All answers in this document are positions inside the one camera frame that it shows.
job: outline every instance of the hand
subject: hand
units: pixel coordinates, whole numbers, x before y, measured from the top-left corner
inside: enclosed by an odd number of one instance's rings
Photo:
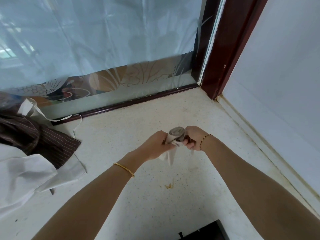
[[[200,149],[200,144],[203,138],[208,135],[207,132],[205,132],[203,129],[200,129],[197,126],[188,126],[186,128],[186,132],[188,136],[192,139],[191,142],[189,142],[187,139],[183,141],[183,144],[188,148],[188,149],[193,149],[196,151],[201,151]]]
[[[158,158],[162,153],[176,147],[173,144],[163,144],[167,135],[168,133],[165,133],[162,130],[154,133],[145,143],[139,146],[137,151],[146,157],[146,161]]]

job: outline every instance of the sheer curtain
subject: sheer curtain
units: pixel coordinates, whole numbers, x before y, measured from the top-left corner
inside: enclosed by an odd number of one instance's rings
[[[201,3],[0,0],[0,90],[191,52]]]

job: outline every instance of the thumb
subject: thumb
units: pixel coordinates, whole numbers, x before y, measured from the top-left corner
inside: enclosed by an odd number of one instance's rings
[[[176,145],[173,145],[173,144],[165,144],[163,145],[163,150],[166,152],[166,151],[169,151],[169,150],[172,150],[176,148]]]

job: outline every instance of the striped fabric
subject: striped fabric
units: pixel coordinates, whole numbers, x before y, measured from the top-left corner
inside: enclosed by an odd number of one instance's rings
[[[56,169],[62,167],[81,144],[67,134],[11,111],[0,111],[0,143],[17,147],[27,156],[40,154]]]

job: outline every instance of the gold bracelet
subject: gold bracelet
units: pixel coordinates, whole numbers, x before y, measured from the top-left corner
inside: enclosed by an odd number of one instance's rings
[[[201,150],[201,151],[202,151],[202,149],[201,149],[201,144],[202,144],[203,140],[204,140],[207,136],[212,136],[212,135],[211,135],[211,134],[208,134],[208,135],[206,135],[206,136],[202,139],[202,141],[201,141],[201,143],[200,143],[200,150]]]
[[[133,172],[131,172],[129,169],[127,169],[125,166],[122,166],[121,164],[119,164],[119,163],[114,163],[113,165],[118,165],[119,167],[122,167],[123,169],[125,169],[125,170],[127,170],[129,173],[131,173],[131,175],[132,175],[132,178],[134,178],[134,174],[133,174]]]

